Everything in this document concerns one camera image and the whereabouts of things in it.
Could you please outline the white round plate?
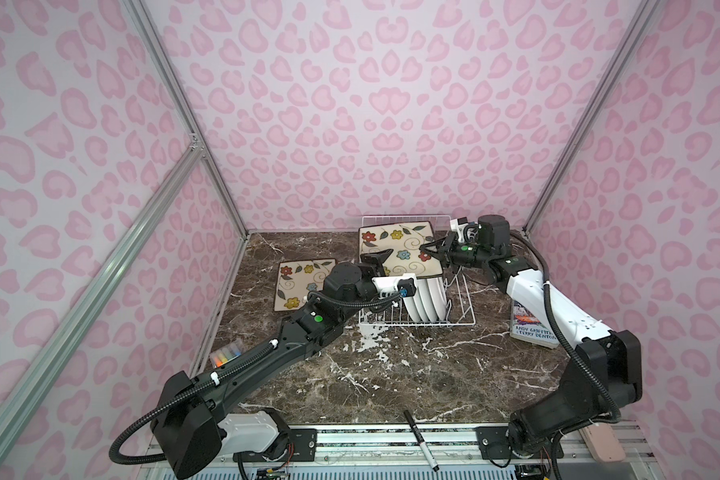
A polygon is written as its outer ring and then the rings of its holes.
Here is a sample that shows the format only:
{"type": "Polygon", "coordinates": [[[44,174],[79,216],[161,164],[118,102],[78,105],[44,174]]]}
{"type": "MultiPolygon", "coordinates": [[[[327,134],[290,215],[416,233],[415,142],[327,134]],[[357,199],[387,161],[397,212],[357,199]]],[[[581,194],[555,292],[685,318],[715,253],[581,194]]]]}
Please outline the white round plate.
{"type": "Polygon", "coordinates": [[[405,274],[398,284],[399,291],[404,300],[408,316],[414,323],[422,323],[422,316],[419,312],[417,300],[417,279],[415,274],[405,274]]]}
{"type": "Polygon", "coordinates": [[[420,292],[423,308],[426,312],[428,321],[430,323],[438,322],[440,318],[437,310],[437,303],[435,301],[435,297],[433,296],[433,284],[429,279],[423,279],[420,281],[420,292]]]}
{"type": "Polygon", "coordinates": [[[427,280],[417,279],[416,289],[417,292],[414,297],[414,302],[418,311],[418,315],[421,318],[422,322],[432,323],[438,318],[438,316],[432,303],[427,280]]]}
{"type": "Polygon", "coordinates": [[[429,280],[432,302],[438,315],[439,322],[447,322],[449,316],[449,303],[446,295],[445,281],[442,276],[429,280]]]}

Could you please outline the floral square plate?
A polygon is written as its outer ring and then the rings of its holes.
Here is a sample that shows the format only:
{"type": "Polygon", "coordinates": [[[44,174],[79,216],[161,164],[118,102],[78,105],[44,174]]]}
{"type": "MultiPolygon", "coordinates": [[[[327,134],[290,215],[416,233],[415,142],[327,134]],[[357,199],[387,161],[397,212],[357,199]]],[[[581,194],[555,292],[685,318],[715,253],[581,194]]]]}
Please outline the floral square plate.
{"type": "Polygon", "coordinates": [[[282,262],[278,266],[274,311],[289,312],[301,308],[312,291],[323,288],[325,278],[337,261],[333,258],[282,262]]]}

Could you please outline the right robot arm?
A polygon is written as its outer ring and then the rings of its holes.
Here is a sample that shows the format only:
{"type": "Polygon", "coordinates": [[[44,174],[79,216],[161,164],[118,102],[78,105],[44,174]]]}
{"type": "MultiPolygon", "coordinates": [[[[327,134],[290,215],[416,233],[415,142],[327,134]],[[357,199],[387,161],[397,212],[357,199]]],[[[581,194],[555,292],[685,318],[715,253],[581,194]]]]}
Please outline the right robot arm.
{"type": "Polygon", "coordinates": [[[622,410],[643,396],[642,346],[627,330],[615,331],[589,315],[551,282],[535,247],[533,261],[514,253],[522,235],[500,215],[451,224],[443,238],[421,252],[445,267],[478,269],[490,284],[523,306],[549,329],[569,357],[558,387],[514,412],[507,437],[519,455],[552,452],[563,436],[593,424],[616,424],[622,410]]]}

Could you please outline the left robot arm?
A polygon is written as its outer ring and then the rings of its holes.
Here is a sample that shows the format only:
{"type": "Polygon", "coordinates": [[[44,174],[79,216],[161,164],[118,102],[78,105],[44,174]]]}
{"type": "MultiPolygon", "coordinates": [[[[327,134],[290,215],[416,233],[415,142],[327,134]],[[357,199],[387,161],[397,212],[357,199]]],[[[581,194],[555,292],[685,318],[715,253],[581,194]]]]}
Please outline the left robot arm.
{"type": "Polygon", "coordinates": [[[274,461],[288,456],[290,428],[281,414],[270,407],[254,414],[234,409],[267,381],[330,345],[361,310],[414,297],[415,275],[386,275],[385,256],[365,254],[359,263],[337,264],[322,289],[309,292],[272,338],[209,372],[177,373],[167,380],[150,429],[177,478],[198,474],[223,448],[274,461]]]}

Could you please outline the The 143-Storey Treehouse book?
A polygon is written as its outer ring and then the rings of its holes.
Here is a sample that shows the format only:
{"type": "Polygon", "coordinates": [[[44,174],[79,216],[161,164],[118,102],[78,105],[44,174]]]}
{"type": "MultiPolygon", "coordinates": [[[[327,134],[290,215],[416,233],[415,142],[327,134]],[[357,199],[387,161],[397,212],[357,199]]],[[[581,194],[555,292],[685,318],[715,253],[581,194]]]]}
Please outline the The 143-Storey Treehouse book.
{"type": "Polygon", "coordinates": [[[512,303],[510,336],[549,349],[555,349],[560,345],[554,333],[517,301],[512,303]]]}

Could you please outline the box of coloured markers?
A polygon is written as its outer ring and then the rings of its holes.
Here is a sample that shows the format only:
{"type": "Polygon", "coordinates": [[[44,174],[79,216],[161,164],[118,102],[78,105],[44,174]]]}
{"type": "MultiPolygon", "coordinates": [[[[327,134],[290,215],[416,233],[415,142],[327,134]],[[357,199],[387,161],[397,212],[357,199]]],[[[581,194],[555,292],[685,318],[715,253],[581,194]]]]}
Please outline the box of coloured markers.
{"type": "Polygon", "coordinates": [[[209,361],[213,368],[219,368],[235,360],[243,353],[243,343],[241,339],[236,339],[231,343],[220,347],[209,354],[209,361]]]}

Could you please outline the black marker pen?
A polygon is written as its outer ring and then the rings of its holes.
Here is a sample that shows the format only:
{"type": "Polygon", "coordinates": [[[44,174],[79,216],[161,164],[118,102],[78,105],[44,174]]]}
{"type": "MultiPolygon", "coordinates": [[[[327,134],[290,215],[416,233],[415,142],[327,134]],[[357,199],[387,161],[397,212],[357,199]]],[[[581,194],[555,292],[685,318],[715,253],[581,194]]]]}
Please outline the black marker pen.
{"type": "Polygon", "coordinates": [[[423,433],[422,433],[421,430],[419,429],[419,426],[418,426],[418,424],[417,424],[417,422],[416,422],[416,420],[415,420],[412,412],[411,412],[410,410],[406,409],[406,410],[403,412],[403,415],[404,415],[405,420],[406,420],[406,422],[408,423],[408,425],[409,425],[409,427],[410,427],[410,429],[411,429],[411,431],[412,431],[412,433],[413,433],[413,435],[414,435],[414,437],[415,437],[415,439],[416,439],[416,442],[417,442],[419,448],[421,449],[421,451],[422,451],[422,453],[423,453],[423,455],[424,455],[427,463],[429,464],[430,468],[431,468],[434,472],[439,472],[439,471],[440,471],[440,465],[439,465],[439,463],[437,462],[437,460],[435,459],[435,457],[434,457],[434,455],[433,455],[433,453],[432,453],[429,445],[427,444],[427,442],[426,442],[426,440],[425,440],[425,438],[424,438],[424,436],[423,436],[423,433]]]}

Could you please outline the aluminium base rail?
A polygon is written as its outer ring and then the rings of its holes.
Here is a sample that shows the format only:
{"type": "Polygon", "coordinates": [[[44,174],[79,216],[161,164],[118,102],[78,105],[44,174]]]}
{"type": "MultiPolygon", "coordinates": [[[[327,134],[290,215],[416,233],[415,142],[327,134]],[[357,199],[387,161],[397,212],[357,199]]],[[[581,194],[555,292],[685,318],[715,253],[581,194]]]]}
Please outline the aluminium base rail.
{"type": "MultiPolygon", "coordinates": [[[[304,425],[308,445],[276,479],[550,479],[547,454],[504,458],[490,430],[497,423],[421,423],[419,428],[439,467],[433,469],[406,423],[367,425],[304,425]]],[[[617,425],[623,461],[605,463],[578,433],[561,443],[559,467],[565,479],[661,479],[659,466],[640,427],[631,421],[617,425]]]]}

